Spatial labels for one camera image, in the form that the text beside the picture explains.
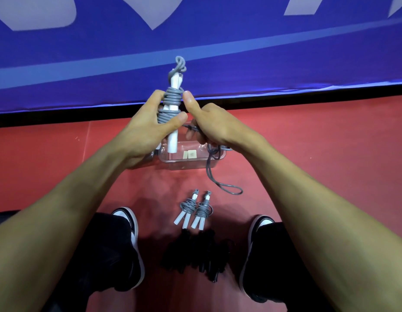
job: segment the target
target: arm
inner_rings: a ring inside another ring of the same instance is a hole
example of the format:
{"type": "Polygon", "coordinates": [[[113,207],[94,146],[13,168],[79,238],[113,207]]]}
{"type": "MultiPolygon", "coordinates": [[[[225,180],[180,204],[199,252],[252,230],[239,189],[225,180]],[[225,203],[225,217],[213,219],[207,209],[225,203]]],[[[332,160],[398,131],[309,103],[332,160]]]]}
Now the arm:
{"type": "Polygon", "coordinates": [[[251,163],[302,260],[336,309],[402,311],[400,237],[225,110],[213,104],[200,109],[189,92],[184,101],[210,141],[233,147],[251,163]]]}
{"type": "Polygon", "coordinates": [[[115,139],[0,225],[0,311],[42,308],[116,178],[186,121],[181,113],[157,124],[162,97],[162,91],[154,92],[115,139]]]}

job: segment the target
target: hand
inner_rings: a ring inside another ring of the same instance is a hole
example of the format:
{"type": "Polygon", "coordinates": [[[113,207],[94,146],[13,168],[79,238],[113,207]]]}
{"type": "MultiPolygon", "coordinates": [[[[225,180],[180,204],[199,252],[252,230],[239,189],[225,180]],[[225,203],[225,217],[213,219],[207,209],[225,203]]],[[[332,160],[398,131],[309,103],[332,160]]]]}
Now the hand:
{"type": "MultiPolygon", "coordinates": [[[[256,133],[225,109],[213,103],[201,109],[189,91],[185,91],[182,97],[186,109],[194,117],[192,124],[200,127],[204,134],[196,133],[197,140],[201,144],[208,142],[225,145],[240,152],[244,140],[252,133],[256,133]]],[[[195,131],[188,130],[186,138],[189,140],[194,134],[195,131]]]]}
{"type": "Polygon", "coordinates": [[[181,112],[167,123],[158,124],[157,112],[164,94],[161,90],[154,91],[112,141],[117,149],[120,148],[125,153],[126,160],[129,161],[128,167],[140,162],[146,154],[156,149],[165,136],[177,130],[188,119],[188,115],[181,112]]]}

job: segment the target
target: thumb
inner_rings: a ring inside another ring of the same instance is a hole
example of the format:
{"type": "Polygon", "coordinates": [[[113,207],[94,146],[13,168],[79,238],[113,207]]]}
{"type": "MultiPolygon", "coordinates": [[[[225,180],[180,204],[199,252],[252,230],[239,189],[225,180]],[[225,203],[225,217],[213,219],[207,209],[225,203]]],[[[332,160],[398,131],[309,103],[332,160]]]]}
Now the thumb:
{"type": "Polygon", "coordinates": [[[189,91],[183,92],[182,99],[187,111],[190,112],[195,119],[197,119],[197,117],[202,113],[202,109],[192,93],[189,91]]]}
{"type": "Polygon", "coordinates": [[[162,124],[163,135],[167,136],[172,131],[177,130],[188,120],[188,115],[185,112],[180,112],[175,117],[171,118],[167,123],[162,124]]]}

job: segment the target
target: small tag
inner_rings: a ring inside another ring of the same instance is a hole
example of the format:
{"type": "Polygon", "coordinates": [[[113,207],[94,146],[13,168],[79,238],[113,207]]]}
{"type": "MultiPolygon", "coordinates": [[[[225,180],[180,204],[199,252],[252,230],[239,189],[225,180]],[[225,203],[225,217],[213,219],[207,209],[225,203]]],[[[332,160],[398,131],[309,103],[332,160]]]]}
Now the small tag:
{"type": "Polygon", "coordinates": [[[196,159],[197,151],[196,150],[188,150],[188,159],[196,159]]]}

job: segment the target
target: white shoe sole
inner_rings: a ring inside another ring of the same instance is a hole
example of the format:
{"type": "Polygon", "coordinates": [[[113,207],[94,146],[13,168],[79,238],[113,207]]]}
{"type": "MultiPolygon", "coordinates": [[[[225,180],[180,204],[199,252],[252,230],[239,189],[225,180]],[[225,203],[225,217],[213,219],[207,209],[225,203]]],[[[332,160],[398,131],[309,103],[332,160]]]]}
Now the white shoe sole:
{"type": "Polygon", "coordinates": [[[133,219],[133,222],[134,222],[134,237],[135,237],[135,239],[134,239],[134,241],[132,241],[132,245],[133,245],[133,248],[136,250],[137,256],[139,258],[139,266],[140,266],[140,274],[141,274],[139,281],[132,288],[132,289],[134,289],[137,286],[139,286],[142,283],[143,279],[145,278],[145,266],[143,265],[143,260],[142,260],[142,257],[140,256],[139,248],[137,247],[137,237],[139,235],[139,227],[137,225],[136,215],[134,214],[133,211],[131,211],[130,208],[127,208],[127,207],[122,207],[122,208],[126,209],[130,213],[131,218],[133,219]]]}
{"type": "Polygon", "coordinates": [[[253,228],[255,227],[256,222],[257,222],[261,217],[263,217],[263,215],[258,215],[258,216],[256,216],[256,218],[253,220],[252,225],[250,226],[249,237],[248,237],[249,251],[248,251],[248,253],[247,253],[246,262],[244,263],[243,269],[241,270],[240,278],[239,278],[239,281],[238,281],[238,285],[239,285],[239,287],[240,287],[240,289],[241,289],[241,292],[244,293],[246,296],[248,296],[250,299],[251,299],[251,297],[250,297],[250,296],[247,294],[247,292],[244,290],[244,287],[243,287],[243,278],[244,278],[244,273],[245,273],[245,270],[246,270],[247,261],[249,260],[250,252],[251,252],[251,250],[252,250],[252,233],[253,233],[253,228]]]}

